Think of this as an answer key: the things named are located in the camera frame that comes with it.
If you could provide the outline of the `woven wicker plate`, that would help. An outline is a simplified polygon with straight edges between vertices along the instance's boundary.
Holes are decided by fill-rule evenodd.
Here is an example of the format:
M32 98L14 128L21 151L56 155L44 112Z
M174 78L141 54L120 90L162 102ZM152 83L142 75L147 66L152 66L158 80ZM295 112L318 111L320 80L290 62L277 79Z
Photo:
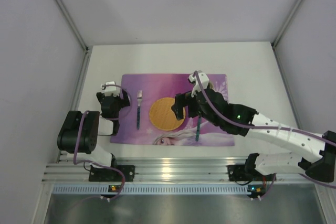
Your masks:
M171 109L174 105L175 99L165 97L156 100L150 110L149 119L154 127L162 131L173 131L178 129L184 122L186 117L185 108L183 108L183 117L178 120Z

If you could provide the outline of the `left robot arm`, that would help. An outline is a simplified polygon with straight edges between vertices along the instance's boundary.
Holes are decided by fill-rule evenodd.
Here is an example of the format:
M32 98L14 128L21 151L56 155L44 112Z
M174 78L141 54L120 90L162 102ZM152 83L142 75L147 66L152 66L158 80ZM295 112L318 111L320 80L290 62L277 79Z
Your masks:
M100 136L117 135L120 111L132 105L125 90L120 94L98 92L101 111L69 111L57 137L57 147L67 152L75 165L88 163L96 168L116 169L115 156L98 144Z

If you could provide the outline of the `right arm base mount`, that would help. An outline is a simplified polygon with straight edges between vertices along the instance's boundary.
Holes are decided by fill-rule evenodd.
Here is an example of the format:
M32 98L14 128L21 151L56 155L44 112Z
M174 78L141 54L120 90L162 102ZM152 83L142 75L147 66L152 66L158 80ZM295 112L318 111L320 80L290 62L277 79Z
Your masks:
M252 172L245 171L245 165L228 165L228 177L230 182L261 182L272 181L274 174L262 175L253 170Z

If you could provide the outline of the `spoon with teal handle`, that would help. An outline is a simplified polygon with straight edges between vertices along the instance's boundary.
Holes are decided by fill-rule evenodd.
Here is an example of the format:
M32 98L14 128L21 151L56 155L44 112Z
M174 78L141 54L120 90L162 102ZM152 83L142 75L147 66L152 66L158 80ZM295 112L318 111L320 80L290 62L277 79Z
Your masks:
M196 135L195 135L195 141L196 141L196 142L199 141L199 137L200 137L200 129L201 129L201 123L202 123L202 117L199 116L199 117L198 117L198 120L197 120Z

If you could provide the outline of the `fork with teal handle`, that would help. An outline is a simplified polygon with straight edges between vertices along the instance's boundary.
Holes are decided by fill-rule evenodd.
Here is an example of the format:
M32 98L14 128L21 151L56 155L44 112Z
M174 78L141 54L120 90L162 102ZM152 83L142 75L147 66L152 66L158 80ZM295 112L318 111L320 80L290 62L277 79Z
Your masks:
M137 92L137 103L138 103L138 106L137 106L137 117L136 117L136 129L139 130L140 129L140 116L141 116L141 103L142 103L142 99L143 99L143 92L142 90L139 90Z

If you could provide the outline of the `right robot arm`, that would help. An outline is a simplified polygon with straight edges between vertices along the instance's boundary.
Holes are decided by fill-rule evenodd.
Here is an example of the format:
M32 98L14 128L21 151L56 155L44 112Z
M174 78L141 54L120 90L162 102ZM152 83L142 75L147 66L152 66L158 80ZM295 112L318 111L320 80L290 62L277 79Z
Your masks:
M306 132L278 123L257 110L241 104L228 103L212 89L192 95L191 92L175 96L171 109L175 117L199 116L231 135L263 140L287 150L280 154L249 154L245 172L251 176L275 173L301 174L317 184L334 182L335 132L323 134Z

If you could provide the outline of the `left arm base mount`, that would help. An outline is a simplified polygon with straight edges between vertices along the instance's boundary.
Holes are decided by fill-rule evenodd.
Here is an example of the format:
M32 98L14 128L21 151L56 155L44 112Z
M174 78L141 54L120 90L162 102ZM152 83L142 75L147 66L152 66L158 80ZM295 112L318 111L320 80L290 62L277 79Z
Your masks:
M125 176L126 182L132 182L135 176L134 165L118 165L117 169ZM89 179L90 182L120 182L122 176L113 170L106 168L91 167Z

